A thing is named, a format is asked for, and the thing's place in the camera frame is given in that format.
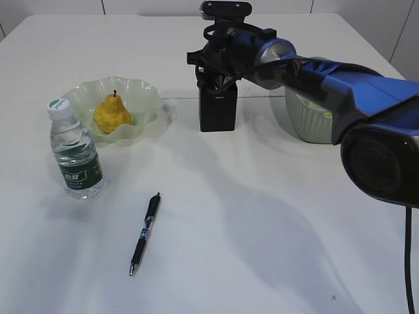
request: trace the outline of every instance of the pen tip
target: pen tip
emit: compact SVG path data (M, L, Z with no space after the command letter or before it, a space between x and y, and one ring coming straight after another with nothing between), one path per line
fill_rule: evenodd
M134 276L134 273L136 272L136 265L132 264L130 267L130 276Z

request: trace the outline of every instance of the pear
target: pear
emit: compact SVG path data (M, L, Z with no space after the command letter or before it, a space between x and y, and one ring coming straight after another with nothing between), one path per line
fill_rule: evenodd
M121 124L131 124L131 115L125 109L116 90L96 107L94 121L98 128L105 133L114 132Z

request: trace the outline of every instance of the table surface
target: table surface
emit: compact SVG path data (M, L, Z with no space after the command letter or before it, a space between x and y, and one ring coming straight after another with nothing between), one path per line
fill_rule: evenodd
M247 21L276 28L302 55L401 77L337 15ZM32 16L0 43L1 313L407 312L404 211L359 191L339 147L297 139L283 97L241 82L236 130L199 132L185 52L202 47L207 23ZM74 200L45 104L109 75L148 80L171 99L140 138L97 143L105 192ZM129 277L157 192L153 234Z

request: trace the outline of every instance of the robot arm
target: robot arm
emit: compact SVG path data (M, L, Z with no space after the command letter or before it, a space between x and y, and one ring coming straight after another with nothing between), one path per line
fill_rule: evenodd
M341 143L351 180L382 201L419 207L419 83L385 78L360 65L304 58L273 29L245 24L249 3L206 1L208 43L188 53L198 87L218 94L245 78L286 86L333 113L332 143Z

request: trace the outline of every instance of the white basket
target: white basket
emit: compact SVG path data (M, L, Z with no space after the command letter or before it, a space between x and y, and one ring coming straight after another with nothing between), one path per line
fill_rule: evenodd
M332 114L324 108L285 89L289 118L301 139L310 143L331 144Z

